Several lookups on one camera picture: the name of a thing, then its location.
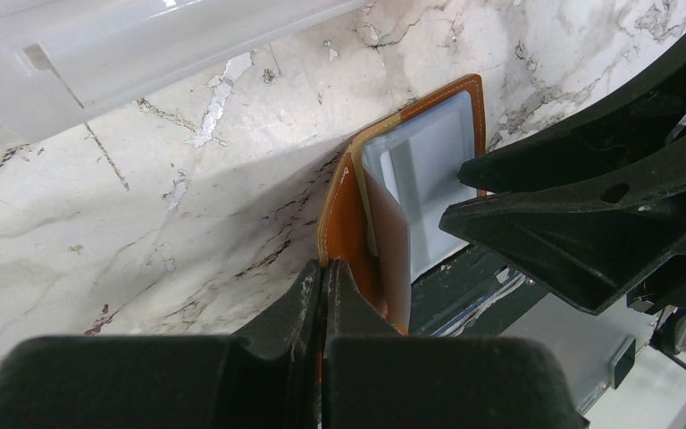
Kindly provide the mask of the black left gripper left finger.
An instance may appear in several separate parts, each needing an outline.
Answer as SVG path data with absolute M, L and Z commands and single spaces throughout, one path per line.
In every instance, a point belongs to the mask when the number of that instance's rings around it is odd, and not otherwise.
M 0 428 L 314 428 L 322 270 L 230 335 L 45 336 L 0 365 Z

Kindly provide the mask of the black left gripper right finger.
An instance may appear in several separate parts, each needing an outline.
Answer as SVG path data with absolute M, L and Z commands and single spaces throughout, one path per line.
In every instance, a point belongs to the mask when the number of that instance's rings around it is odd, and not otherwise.
M 398 332 L 330 262 L 322 355 L 326 428 L 585 428 L 554 355 L 536 341 Z

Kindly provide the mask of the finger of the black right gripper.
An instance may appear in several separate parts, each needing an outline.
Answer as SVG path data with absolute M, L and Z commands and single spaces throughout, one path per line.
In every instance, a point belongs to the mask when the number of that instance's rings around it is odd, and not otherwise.
M 526 192 L 592 179 L 662 148 L 686 114 L 686 33 L 612 94 L 528 138 L 464 163 L 466 186 Z
M 439 226 L 600 314 L 686 257 L 686 135 L 593 179 L 452 205 Z

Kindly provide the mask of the brown leather card holder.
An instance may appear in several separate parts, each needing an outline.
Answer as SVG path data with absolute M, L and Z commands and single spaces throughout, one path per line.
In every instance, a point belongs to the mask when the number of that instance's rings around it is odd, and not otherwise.
M 350 138 L 317 223 L 322 266 L 349 265 L 360 294 L 407 333 L 412 286 L 464 242 L 439 228 L 448 206 L 476 198 L 457 178 L 485 152 L 482 80 L 467 74 Z

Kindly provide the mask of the white plastic bin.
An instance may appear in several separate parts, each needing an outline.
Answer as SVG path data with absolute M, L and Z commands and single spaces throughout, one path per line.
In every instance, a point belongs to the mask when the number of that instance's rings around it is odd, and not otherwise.
M 0 124 L 48 139 L 356 1 L 0 1 Z

